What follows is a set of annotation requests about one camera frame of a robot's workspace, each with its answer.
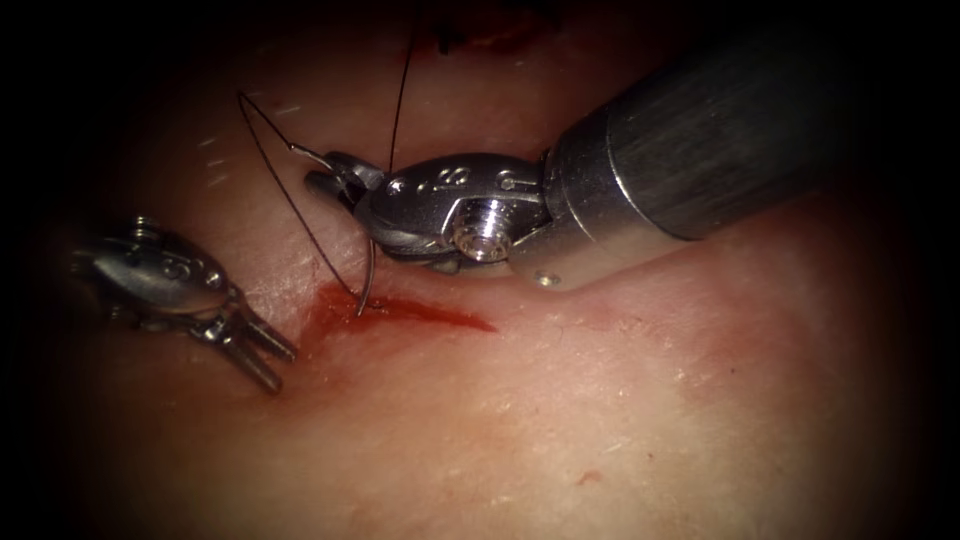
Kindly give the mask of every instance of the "black suture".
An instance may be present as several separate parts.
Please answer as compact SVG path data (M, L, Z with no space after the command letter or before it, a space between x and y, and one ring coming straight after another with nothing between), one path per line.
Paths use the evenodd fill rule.
M400 105L403 103L403 88L407 85L407 72L410 70L410 59L413 57L413 44L417 37L417 26L420 24L420 2L414 7L413 25L410 28L410 41L407 43L407 59L403 63L403 75L400 77L400 91L397 95L397 111L393 116L393 135L390 138L390 157L388 158L387 174L393 172L393 151L397 146L397 126L400 125Z
M317 241L317 237L313 235L313 231L310 230L310 227L307 226L307 221L303 219L303 214L300 213L300 209L297 208L297 205L293 203L293 198L290 197L290 192L287 191L287 188L283 185L283 182L280 181L280 176L277 174L277 171L273 168L273 164L270 162L270 158L267 157L266 151L263 149L263 145L260 144L260 138L257 137L257 132L253 129L253 123L250 122L250 117L247 115L247 109L243 106L244 102L248 103L253 110L260 115L267 124L273 129L274 133L283 141L284 146L290 148L290 141L283 136L283 133L267 118L267 115L260 110L260 107L257 107L257 104L250 99L249 96L243 92L237 92L237 103L240 105L240 114L243 115L243 121L247 125L247 129L250 130L250 135L253 137L253 142L257 145L257 150L260 152L260 157L263 158L264 164L266 164L267 169L270 171L270 175L273 176L273 181L277 183L277 186L280 188L280 191L283 192L283 196L287 199L287 204L290 205L290 208L293 209L293 213L297 215L297 219L300 220L300 225L303 226L303 229L307 231L307 235L310 237L310 243L313 244L313 247L317 249L317 252L320 253L320 258L323 259L323 263L327 265L327 268L330 269L330 272L333 273L333 277L336 278L337 282L340 284L340 287L347 292L353 298L359 300L359 295L353 292L350 287L347 285L347 282L340 277L340 273L337 272L337 269L334 268L333 263L330 262L330 258L327 257L326 252L323 251L323 248L320 247L320 242Z

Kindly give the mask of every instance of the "silver cylindrical shaft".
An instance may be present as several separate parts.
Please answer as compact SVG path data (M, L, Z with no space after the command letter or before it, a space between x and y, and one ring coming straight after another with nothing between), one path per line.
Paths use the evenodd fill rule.
M551 223L514 272L567 290L810 189L850 150L841 62L794 26L715 42L567 130L545 162Z

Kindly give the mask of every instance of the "blood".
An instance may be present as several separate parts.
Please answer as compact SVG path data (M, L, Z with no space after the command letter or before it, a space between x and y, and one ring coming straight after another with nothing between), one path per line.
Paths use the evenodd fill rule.
M390 296L372 297L363 315L355 317L356 300L336 284L322 287L307 317L301 340L318 344L331 334L358 334L371 327L398 321L418 321L480 332L497 328L476 315Z
M582 486L587 482L600 482L603 480L603 474L596 469L590 469L583 473L583 476L580 477L580 480L577 480L577 485Z
M468 2L433 6L414 41L416 57L455 55L467 50L514 55L538 37L556 31L556 13L530 2Z

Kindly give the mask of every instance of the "screw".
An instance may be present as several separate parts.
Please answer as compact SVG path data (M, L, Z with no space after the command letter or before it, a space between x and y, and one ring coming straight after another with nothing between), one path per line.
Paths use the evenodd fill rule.
M453 220L453 243L461 253L478 262L507 258L513 245L508 229L512 208L496 199L470 201Z
M544 270L537 270L533 274L533 278L537 280L537 284L541 287L554 287L560 284L560 276Z
M400 190L403 189L403 186L406 184L406 180L403 178L394 178L387 184L387 195L397 195L400 193Z
M160 224L146 216L137 216L133 218L133 231L130 235L141 242L158 242L161 236Z
M203 282L211 289L219 289L220 284L223 283L223 276L220 275L220 272L210 272Z

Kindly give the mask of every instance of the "pink skin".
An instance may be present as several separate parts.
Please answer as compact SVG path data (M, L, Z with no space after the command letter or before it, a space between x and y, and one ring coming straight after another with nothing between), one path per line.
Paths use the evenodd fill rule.
M53 390L83 433L65 444L82 463L71 500L91 526L278 539L883 530L905 495L887 476L907 444L889 419L910 410L898 397L912 355L902 285L885 262L901 251L878 237L880 211L851 211L843 193L569 294L381 257L377 295L476 314L498 331L390 321L311 339L331 276L234 93L250 92L294 141L386 166L408 13L246 28L184 68L131 128L138 144L118 156L129 173L104 197L207 247L301 351L294 365L268 360L286 383L269 397L188 338L107 327L85 339L83 358L63 368L71 384ZM465 151L534 159L693 32L649 8L564 14L562 31L512 53L418 48L395 167ZM359 286L359 229L306 192L312 164L256 126Z

